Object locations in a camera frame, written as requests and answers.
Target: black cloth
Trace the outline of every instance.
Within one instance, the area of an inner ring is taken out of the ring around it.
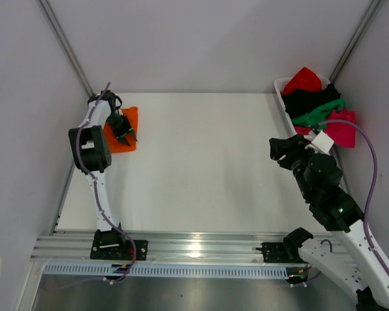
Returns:
[[[340,93],[336,90],[334,84],[329,84],[319,92],[311,93],[297,89],[289,95],[282,96],[282,98],[285,104],[285,111],[293,119],[310,113],[318,106],[339,99]]]

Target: white wall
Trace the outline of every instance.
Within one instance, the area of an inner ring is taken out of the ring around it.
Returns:
[[[51,1],[93,87],[272,92],[330,75],[370,0]]]
[[[370,136],[379,161],[371,203],[371,230],[389,256],[389,1],[385,1],[336,86]],[[372,177],[370,151],[361,136],[341,152],[351,189],[364,206]]]
[[[0,311],[12,310],[67,175],[86,96],[33,0],[0,1]]]

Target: laundry basket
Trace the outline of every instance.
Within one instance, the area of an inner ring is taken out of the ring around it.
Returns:
[[[321,75],[317,75],[318,78],[320,79],[320,81],[322,82],[322,89],[325,89],[329,84],[330,84],[330,80],[324,76],[321,76]],[[293,135],[296,135],[297,132],[296,130],[294,129],[294,125],[291,121],[291,118],[290,116],[288,115],[287,112],[285,112],[285,104],[284,104],[284,101],[281,97],[281,92],[284,90],[284,87],[288,84],[288,82],[290,82],[292,79],[292,77],[288,77],[288,78],[279,78],[277,80],[274,81],[274,86],[275,86],[275,90],[277,92],[277,96],[278,96],[278,100],[279,100],[279,104],[281,105],[283,111],[284,111],[284,114],[285,114],[285,117],[287,118],[287,122],[290,126],[290,129],[292,131],[292,134]]]

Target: cloth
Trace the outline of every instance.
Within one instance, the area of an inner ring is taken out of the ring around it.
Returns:
[[[345,102],[342,99],[336,99],[327,104],[321,105],[316,109],[312,110],[309,113],[302,115],[301,117],[293,118],[291,121],[293,125],[310,127],[316,125],[322,121],[325,121],[327,116],[333,112],[333,110],[340,111],[345,106]],[[326,128],[326,125],[320,126],[320,129],[323,130]]]
[[[334,84],[329,84],[322,91],[311,93],[298,89],[289,95],[282,96],[285,104],[285,111],[290,118],[300,117],[311,112],[317,107],[340,98],[340,93]]]
[[[130,124],[132,128],[134,129],[136,136],[137,136],[137,128],[138,128],[138,108],[137,107],[131,107],[128,109],[121,109],[123,112],[123,115],[125,115],[128,120],[130,121]],[[104,134],[106,137],[106,140],[108,142],[108,146],[110,147],[111,153],[116,154],[119,152],[130,152],[137,149],[137,142],[134,138],[132,138],[131,135],[127,135],[126,139],[130,143],[130,146],[127,146],[126,144],[119,143],[117,139],[115,138],[110,126],[108,124],[105,124],[104,126]]]
[[[327,120],[347,120],[352,123],[357,123],[356,113],[348,111],[346,108],[340,111],[333,110],[327,117]],[[310,128],[301,126],[294,127],[296,132],[302,135],[307,135]],[[344,123],[329,123],[324,132],[335,141],[335,144],[344,148],[354,148],[356,146],[356,129],[351,125]]]
[[[304,67],[297,72],[290,82],[288,82],[281,92],[281,95],[291,94],[297,89],[302,89],[308,92],[318,92],[322,90],[322,82],[315,73],[307,67]]]

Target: pile of clothes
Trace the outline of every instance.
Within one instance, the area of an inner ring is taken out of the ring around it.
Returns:
[[[304,67],[281,92],[285,111],[297,133],[307,135],[311,126],[326,120],[347,120],[356,123],[356,113],[348,111],[334,84],[322,89],[322,82],[310,69]],[[356,129],[344,123],[320,126],[335,144],[344,148],[356,145]]]

